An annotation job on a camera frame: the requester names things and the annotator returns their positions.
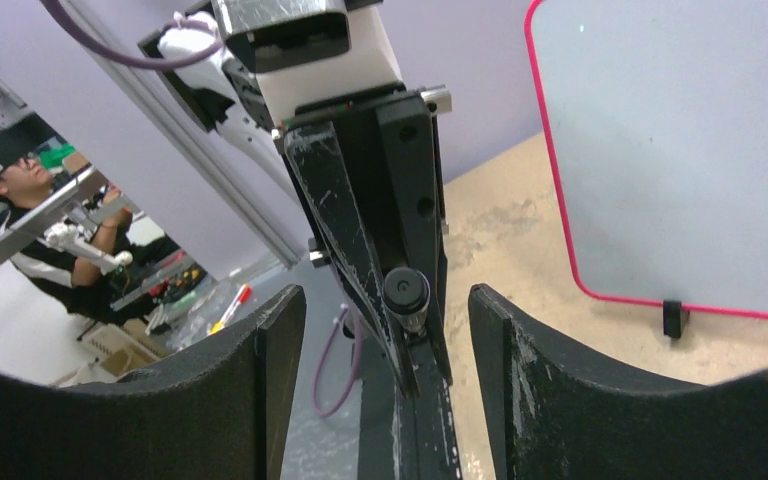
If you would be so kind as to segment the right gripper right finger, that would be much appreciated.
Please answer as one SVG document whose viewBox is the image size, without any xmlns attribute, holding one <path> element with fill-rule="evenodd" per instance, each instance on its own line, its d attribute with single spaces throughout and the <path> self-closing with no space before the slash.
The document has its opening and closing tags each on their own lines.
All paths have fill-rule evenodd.
<svg viewBox="0 0 768 480">
<path fill-rule="evenodd" d="M 488 285 L 468 314 L 501 479 L 768 479 L 768 369 L 704 386 L 611 358 Z"/>
</svg>

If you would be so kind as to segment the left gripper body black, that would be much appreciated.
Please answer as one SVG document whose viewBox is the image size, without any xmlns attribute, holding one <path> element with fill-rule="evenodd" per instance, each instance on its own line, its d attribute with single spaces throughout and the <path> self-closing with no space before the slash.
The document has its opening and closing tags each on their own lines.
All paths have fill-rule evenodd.
<svg viewBox="0 0 768 480">
<path fill-rule="evenodd" d="M 382 274 L 410 267 L 446 276 L 438 117 L 451 109 L 444 85 L 391 83 L 308 103 L 277 123 L 315 266 L 349 265 L 359 234 Z"/>
</svg>

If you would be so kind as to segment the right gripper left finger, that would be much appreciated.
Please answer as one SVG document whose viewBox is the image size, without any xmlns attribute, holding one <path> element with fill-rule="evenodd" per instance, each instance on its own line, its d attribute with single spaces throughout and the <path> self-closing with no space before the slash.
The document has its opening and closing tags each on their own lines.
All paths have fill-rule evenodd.
<svg viewBox="0 0 768 480">
<path fill-rule="evenodd" d="M 277 479 L 305 330 L 290 285 L 114 383 L 0 374 L 0 479 Z"/>
</svg>

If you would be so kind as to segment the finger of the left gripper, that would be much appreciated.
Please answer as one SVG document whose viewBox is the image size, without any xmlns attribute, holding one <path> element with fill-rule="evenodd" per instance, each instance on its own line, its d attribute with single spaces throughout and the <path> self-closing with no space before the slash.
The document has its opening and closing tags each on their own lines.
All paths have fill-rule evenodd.
<svg viewBox="0 0 768 480">
<path fill-rule="evenodd" d="M 444 331 L 448 259 L 443 241 L 443 220 L 436 201 L 431 198 L 421 198 L 417 210 L 434 227 L 432 252 L 428 254 L 434 260 L 434 273 L 427 276 L 432 298 L 430 319 L 426 324 L 435 363 L 445 383 L 450 385 L 453 377 Z"/>
<path fill-rule="evenodd" d="M 397 385 L 404 396 L 418 396 L 407 342 L 385 306 L 380 261 L 360 214 L 334 125 L 325 122 L 292 129 L 284 134 L 284 147 L 333 262 L 375 327 Z"/>
</svg>

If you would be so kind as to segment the whiteboard with red frame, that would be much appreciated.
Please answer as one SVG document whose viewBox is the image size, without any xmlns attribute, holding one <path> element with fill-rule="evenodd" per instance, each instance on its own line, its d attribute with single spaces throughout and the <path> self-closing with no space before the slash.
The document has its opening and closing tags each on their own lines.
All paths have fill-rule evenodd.
<svg viewBox="0 0 768 480">
<path fill-rule="evenodd" d="M 577 286 L 768 319 L 768 1 L 535 1 L 524 33 Z"/>
</svg>

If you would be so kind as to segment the black whiteboard marker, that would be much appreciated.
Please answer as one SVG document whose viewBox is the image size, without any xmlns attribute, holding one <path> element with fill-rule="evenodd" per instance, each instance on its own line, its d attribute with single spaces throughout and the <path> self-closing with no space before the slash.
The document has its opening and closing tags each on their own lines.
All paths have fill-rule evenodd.
<svg viewBox="0 0 768 480">
<path fill-rule="evenodd" d="M 397 267 L 385 276 L 385 306 L 410 334 L 419 335 L 425 330 L 430 298 L 428 281 L 419 270 Z"/>
</svg>

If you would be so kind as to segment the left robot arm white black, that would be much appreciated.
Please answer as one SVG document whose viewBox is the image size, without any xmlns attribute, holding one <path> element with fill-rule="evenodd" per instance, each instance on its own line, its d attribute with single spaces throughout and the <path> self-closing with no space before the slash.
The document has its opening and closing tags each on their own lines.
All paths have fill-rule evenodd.
<svg viewBox="0 0 768 480">
<path fill-rule="evenodd" d="M 422 393 L 426 362 L 449 383 L 438 119 L 452 96 L 405 84 L 377 3 L 207 2 L 139 47 L 201 128 L 268 162 L 297 197 L 311 261 L 335 270 L 401 393 Z"/>
</svg>

